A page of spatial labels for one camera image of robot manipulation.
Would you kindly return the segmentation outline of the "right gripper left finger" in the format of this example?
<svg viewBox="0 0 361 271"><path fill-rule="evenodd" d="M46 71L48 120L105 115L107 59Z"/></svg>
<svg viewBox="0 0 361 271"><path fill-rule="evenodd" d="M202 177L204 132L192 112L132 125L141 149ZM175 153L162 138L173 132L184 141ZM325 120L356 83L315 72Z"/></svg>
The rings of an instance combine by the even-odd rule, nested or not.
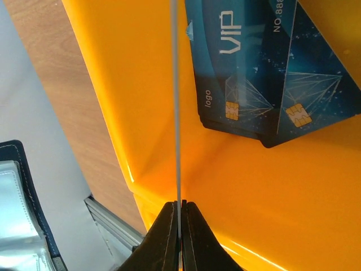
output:
<svg viewBox="0 0 361 271"><path fill-rule="evenodd" d="M141 244L118 270L178 270L178 264L177 202L167 202Z"/></svg>

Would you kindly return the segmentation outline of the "blue credit card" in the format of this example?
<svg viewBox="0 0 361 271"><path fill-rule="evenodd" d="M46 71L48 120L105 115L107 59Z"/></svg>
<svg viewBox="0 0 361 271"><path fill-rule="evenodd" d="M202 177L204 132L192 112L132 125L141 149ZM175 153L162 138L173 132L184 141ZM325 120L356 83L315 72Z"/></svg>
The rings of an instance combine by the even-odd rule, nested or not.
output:
<svg viewBox="0 0 361 271"><path fill-rule="evenodd" d="M297 3L274 147L360 114L360 88Z"/></svg>
<svg viewBox="0 0 361 271"><path fill-rule="evenodd" d="M177 184L177 220L178 220L178 270L183 270L182 230L181 230L181 146L179 113L179 63L178 63L178 3L170 1L171 13L171 55L173 70L174 127L175 127L175 175Z"/></svg>

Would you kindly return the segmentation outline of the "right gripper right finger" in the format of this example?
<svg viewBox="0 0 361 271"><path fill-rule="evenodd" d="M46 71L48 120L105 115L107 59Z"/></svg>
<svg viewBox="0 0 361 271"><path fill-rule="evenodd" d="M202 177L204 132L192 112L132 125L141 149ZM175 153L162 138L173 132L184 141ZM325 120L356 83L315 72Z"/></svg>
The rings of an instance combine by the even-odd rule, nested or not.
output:
<svg viewBox="0 0 361 271"><path fill-rule="evenodd" d="M242 270L223 249L194 202L182 201L183 270Z"/></svg>

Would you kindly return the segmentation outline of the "blue card holder wallet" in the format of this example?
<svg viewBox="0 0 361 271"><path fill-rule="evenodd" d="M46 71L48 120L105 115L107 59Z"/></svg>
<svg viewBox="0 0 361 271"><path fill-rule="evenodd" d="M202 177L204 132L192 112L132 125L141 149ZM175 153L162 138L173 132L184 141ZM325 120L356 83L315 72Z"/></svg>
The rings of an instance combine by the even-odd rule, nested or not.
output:
<svg viewBox="0 0 361 271"><path fill-rule="evenodd" d="M1 270L66 270L40 205L23 144L1 143Z"/></svg>

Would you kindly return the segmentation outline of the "blue VIP card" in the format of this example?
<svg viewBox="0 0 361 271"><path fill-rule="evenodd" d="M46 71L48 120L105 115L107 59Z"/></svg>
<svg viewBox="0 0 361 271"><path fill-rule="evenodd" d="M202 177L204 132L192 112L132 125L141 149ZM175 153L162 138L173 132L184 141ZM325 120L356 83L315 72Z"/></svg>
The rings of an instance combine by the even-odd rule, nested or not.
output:
<svg viewBox="0 0 361 271"><path fill-rule="evenodd" d="M296 1L187 1L200 121L260 139L276 134Z"/></svg>

